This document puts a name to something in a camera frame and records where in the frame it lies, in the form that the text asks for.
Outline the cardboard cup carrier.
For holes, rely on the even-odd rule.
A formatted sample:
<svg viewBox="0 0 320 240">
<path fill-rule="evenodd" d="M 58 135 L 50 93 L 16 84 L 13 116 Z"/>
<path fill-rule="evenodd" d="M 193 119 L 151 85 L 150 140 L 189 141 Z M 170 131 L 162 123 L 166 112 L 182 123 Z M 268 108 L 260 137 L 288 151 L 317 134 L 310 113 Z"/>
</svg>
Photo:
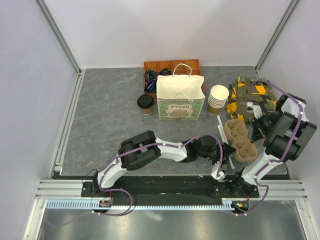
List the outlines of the cardboard cup carrier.
<svg viewBox="0 0 320 240">
<path fill-rule="evenodd" d="M 231 146 L 235 148 L 234 157 L 241 163 L 252 163 L 258 157 L 258 149 L 249 139 L 246 124 L 240 119 L 228 120 L 223 126 L 224 133 Z"/>
</svg>

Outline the green printed paper bag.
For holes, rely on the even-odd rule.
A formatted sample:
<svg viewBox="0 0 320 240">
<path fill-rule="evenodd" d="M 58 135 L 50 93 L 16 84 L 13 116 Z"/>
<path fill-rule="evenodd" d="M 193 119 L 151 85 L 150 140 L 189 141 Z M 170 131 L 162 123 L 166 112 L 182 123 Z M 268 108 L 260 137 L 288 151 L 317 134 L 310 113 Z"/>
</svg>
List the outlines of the green printed paper bag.
<svg viewBox="0 0 320 240">
<path fill-rule="evenodd" d="M 198 120 L 205 102 L 204 77 L 186 63 L 178 63 L 171 75 L 159 75 L 156 102 L 160 120 Z"/>
</svg>

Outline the brown paper coffee cup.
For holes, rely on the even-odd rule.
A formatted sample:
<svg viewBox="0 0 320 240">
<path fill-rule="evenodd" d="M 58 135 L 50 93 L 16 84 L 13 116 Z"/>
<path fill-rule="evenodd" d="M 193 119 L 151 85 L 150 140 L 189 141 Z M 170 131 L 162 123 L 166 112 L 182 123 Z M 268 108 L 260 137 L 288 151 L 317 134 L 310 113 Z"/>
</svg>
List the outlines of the brown paper coffee cup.
<svg viewBox="0 0 320 240">
<path fill-rule="evenodd" d="M 150 115 L 153 112 L 153 107 L 149 107 L 149 108 L 140 108 L 141 112 L 144 115 Z"/>
</svg>

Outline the black plastic cup lid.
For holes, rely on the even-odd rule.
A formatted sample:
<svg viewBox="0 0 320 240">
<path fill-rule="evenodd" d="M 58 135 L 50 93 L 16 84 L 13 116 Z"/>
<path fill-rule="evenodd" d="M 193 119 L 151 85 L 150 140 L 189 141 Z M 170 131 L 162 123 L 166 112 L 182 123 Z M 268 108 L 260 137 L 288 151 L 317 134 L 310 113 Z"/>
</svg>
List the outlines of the black plastic cup lid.
<svg viewBox="0 0 320 240">
<path fill-rule="evenodd" d="M 154 105 L 154 99 L 149 94 L 142 94 L 137 99 L 137 105 L 140 109 L 149 109 Z"/>
</svg>

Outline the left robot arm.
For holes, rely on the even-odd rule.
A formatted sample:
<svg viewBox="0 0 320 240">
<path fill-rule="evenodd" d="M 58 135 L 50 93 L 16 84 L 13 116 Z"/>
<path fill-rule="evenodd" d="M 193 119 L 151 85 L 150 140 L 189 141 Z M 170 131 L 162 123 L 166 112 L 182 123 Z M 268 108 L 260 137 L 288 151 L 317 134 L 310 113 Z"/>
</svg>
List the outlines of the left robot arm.
<svg viewBox="0 0 320 240">
<path fill-rule="evenodd" d="M 235 152 L 234 147 L 209 133 L 182 142 L 170 142 L 148 130 L 121 143 L 115 159 L 103 171 L 94 174 L 92 191 L 104 197 L 125 173 L 139 170 L 157 159 L 191 163 L 199 157 L 206 158 L 212 161 L 211 176 L 217 181 L 222 180 L 226 175 L 222 166 Z"/>
</svg>

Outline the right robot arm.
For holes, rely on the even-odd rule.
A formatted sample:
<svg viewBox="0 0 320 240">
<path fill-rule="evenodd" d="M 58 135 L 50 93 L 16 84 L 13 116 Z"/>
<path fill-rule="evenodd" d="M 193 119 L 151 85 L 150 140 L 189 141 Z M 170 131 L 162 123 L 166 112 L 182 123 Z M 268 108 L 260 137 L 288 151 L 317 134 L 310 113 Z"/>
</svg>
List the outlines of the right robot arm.
<svg viewBox="0 0 320 240">
<path fill-rule="evenodd" d="M 249 166 L 237 172 L 229 184 L 235 197 L 257 189 L 258 182 L 273 168 L 288 160 L 296 160 L 317 130 L 305 114 L 306 101 L 290 93 L 283 94 L 276 103 L 278 120 L 267 134 L 264 151 Z"/>
</svg>

